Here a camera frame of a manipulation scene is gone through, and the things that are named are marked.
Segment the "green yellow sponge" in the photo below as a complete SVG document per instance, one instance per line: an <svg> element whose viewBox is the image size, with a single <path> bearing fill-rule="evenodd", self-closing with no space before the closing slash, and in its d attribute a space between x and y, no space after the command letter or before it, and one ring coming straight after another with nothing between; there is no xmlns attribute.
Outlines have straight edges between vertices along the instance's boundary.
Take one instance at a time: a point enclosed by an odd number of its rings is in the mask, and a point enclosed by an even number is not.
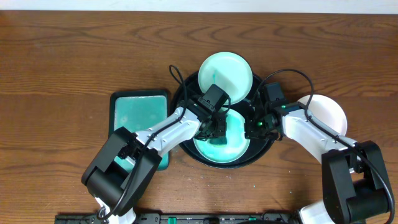
<svg viewBox="0 0 398 224"><path fill-rule="evenodd" d="M224 146L227 145L228 141L225 136L219 138L211 138L209 143L215 146Z"/></svg>

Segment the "mint green plate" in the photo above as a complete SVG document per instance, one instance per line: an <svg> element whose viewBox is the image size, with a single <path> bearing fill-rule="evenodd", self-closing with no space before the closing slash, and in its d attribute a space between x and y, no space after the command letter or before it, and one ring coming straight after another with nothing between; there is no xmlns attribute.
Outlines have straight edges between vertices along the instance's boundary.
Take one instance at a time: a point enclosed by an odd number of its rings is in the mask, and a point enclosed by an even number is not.
<svg viewBox="0 0 398 224"><path fill-rule="evenodd" d="M211 162L228 163L239 159L248 149L250 140L244 137L245 119L237 111L230 109L226 114L227 145L215 146L209 140L194 139L198 152Z"/></svg>
<svg viewBox="0 0 398 224"><path fill-rule="evenodd" d="M218 52L209 56L198 72L200 90L205 93L212 84L224 90L231 98L231 104L242 101L253 84L251 67L240 55L232 52Z"/></svg>

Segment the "mint green plate top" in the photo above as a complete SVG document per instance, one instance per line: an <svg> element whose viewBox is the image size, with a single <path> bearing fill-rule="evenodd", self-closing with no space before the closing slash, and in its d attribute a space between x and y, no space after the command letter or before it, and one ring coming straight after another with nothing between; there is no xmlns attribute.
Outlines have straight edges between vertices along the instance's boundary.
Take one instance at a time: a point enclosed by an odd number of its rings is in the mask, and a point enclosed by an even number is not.
<svg viewBox="0 0 398 224"><path fill-rule="evenodd" d="M200 90L205 93L212 84L224 90L231 98L231 104L242 101L253 84L251 67L240 55L232 52L218 52L209 56L198 72Z"/></svg>

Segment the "white plate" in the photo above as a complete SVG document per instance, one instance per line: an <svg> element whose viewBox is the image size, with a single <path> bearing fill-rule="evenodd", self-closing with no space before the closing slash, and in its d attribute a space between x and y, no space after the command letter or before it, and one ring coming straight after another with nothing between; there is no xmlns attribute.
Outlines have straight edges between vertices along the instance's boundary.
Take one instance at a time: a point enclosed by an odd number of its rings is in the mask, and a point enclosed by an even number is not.
<svg viewBox="0 0 398 224"><path fill-rule="evenodd" d="M342 107L325 95L313 95L308 110L312 112L317 123L322 122L335 132L345 136L348 122Z"/></svg>

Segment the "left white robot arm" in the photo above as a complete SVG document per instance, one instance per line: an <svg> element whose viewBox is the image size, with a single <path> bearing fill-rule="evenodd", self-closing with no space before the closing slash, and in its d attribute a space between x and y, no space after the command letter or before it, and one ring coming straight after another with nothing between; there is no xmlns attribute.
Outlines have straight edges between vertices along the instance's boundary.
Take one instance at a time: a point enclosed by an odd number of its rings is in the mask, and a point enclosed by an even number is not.
<svg viewBox="0 0 398 224"><path fill-rule="evenodd" d="M224 136L223 105L230 99L184 100L173 114L151 128L132 133L115 130L83 173L81 181L101 208L101 223L132 223L162 158L181 142Z"/></svg>

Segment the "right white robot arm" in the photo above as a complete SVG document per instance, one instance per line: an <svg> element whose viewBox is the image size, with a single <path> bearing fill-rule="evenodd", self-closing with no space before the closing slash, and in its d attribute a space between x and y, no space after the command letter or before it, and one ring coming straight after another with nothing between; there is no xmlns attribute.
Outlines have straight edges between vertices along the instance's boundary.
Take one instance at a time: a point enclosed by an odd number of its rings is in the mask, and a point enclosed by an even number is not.
<svg viewBox="0 0 398 224"><path fill-rule="evenodd" d="M300 223L363 223L384 213L393 222L394 196L375 142L347 138L317 119L308 105L276 96L249 100L244 128L247 139L292 139L322 165L323 198L298 211Z"/></svg>

